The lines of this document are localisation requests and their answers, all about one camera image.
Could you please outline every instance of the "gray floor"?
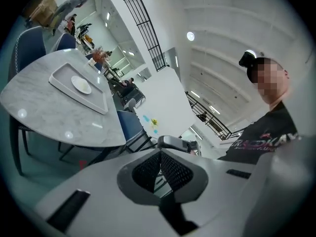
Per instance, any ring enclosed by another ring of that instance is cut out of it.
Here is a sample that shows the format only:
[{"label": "gray floor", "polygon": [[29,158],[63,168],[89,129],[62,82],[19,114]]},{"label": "gray floor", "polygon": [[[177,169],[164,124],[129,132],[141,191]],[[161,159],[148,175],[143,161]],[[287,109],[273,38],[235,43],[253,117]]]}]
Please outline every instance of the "gray floor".
[{"label": "gray floor", "polygon": [[[24,20],[19,17],[7,36],[5,43],[0,50],[0,91],[7,84],[8,67],[11,53],[18,36],[25,30]],[[48,30],[44,30],[43,37],[46,50],[50,51],[60,34],[52,37]],[[117,109],[121,110],[122,105],[117,97],[114,97]],[[19,202],[32,208],[52,188],[80,171],[81,160],[89,162],[97,156],[96,153],[84,149],[74,148],[63,161],[59,161],[60,153],[57,151],[58,142],[43,137],[34,132],[28,133],[29,151],[28,156],[24,150],[22,136],[20,135],[19,148],[22,164],[22,171],[25,174],[19,176],[11,154],[9,140],[9,115],[0,105],[0,164],[2,176],[4,177],[12,195]],[[139,140],[132,146],[135,150],[144,139]],[[107,159],[118,156],[118,152],[108,155]]]}]

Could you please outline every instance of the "man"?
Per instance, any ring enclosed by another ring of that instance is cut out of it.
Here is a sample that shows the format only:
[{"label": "man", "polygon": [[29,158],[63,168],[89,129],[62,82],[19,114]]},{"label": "man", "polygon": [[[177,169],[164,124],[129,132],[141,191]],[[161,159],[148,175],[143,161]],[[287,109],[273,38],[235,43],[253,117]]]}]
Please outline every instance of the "man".
[{"label": "man", "polygon": [[121,85],[123,86],[123,90],[120,92],[120,97],[125,97],[134,89],[133,82],[134,82],[134,78],[130,78],[128,81],[124,80],[121,82]]},{"label": "man", "polygon": [[282,103],[289,95],[287,71],[276,61],[260,57],[251,62],[247,75],[270,106],[270,111],[248,126],[226,155],[219,159],[256,164],[262,154],[274,152],[279,146],[294,140],[298,134]]},{"label": "man", "polygon": [[73,11],[74,8],[79,8],[83,6],[88,0],[67,0],[63,4],[61,4],[57,10],[55,11],[54,15],[51,18],[49,24],[51,24],[55,17],[59,17],[55,26],[52,30],[53,36],[55,35],[56,29],[61,24],[61,22],[65,19],[65,17]]},{"label": "man", "polygon": [[25,27],[31,28],[33,25],[33,20],[37,17],[37,15],[45,11],[45,9],[48,8],[50,5],[52,5],[54,1],[55,0],[43,0],[32,12],[30,17],[25,21]]},{"label": "man", "polygon": [[131,77],[128,81],[127,80],[124,80],[121,82],[121,84],[124,86],[124,87],[129,87],[132,85],[132,83],[134,82],[134,78]]},{"label": "man", "polygon": [[207,112],[205,111],[204,113],[197,115],[197,117],[198,117],[202,122],[206,122],[206,120],[207,120]]}]

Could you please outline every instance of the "dark chair leg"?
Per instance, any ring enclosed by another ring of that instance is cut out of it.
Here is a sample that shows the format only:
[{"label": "dark chair leg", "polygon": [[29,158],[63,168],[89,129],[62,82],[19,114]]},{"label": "dark chair leg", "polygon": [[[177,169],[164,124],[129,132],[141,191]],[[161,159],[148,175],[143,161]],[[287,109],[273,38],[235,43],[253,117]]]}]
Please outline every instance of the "dark chair leg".
[{"label": "dark chair leg", "polygon": [[149,142],[150,141],[150,139],[151,139],[151,137],[148,137],[147,138],[147,140],[145,140],[144,142],[143,142],[143,144],[142,145],[140,145],[134,152],[137,152],[137,151],[139,151],[147,142]]},{"label": "dark chair leg", "polygon": [[147,149],[150,149],[150,148],[155,148],[156,145],[157,145],[157,143],[152,144],[151,146],[142,149],[142,151],[147,150]]},{"label": "dark chair leg", "polygon": [[58,152],[61,152],[60,147],[61,147],[61,142],[58,142]]},{"label": "dark chair leg", "polygon": [[64,153],[63,155],[59,158],[59,160],[62,160],[62,158],[64,158],[64,156],[66,154],[68,154],[70,152],[71,149],[73,149],[75,146],[74,145],[71,145]]},{"label": "dark chair leg", "polygon": [[10,116],[10,143],[11,143],[11,151],[14,160],[14,164],[19,174],[22,176],[22,167],[20,161],[20,153],[19,153],[19,129],[17,126],[17,121]]},{"label": "dark chair leg", "polygon": [[105,148],[96,158],[89,162],[88,166],[103,161],[105,157],[108,156],[110,152],[112,152],[112,150],[117,148],[118,147]]},{"label": "dark chair leg", "polygon": [[29,148],[28,148],[28,141],[26,139],[26,131],[22,130],[22,137],[23,137],[23,144],[24,144],[24,148],[26,153],[30,156],[30,152],[29,152]]},{"label": "dark chair leg", "polygon": [[119,150],[119,153],[118,153],[118,155],[120,155],[123,151],[124,151],[124,149],[125,149],[125,147],[126,147],[126,145],[124,145],[124,146],[121,146],[121,148],[120,148],[120,150]]},{"label": "dark chair leg", "polygon": [[126,151],[128,151],[130,154],[134,153],[134,151],[131,150],[128,146],[126,146]]}]

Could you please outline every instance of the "ear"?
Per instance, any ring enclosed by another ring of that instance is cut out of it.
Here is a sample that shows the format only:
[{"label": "ear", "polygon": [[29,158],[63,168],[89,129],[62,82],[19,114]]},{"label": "ear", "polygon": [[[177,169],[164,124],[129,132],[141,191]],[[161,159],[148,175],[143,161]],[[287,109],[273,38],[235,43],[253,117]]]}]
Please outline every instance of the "ear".
[{"label": "ear", "polygon": [[286,70],[284,70],[284,72],[285,72],[285,76],[286,76],[288,79],[290,79],[290,77],[288,76],[288,72],[287,72]]}]

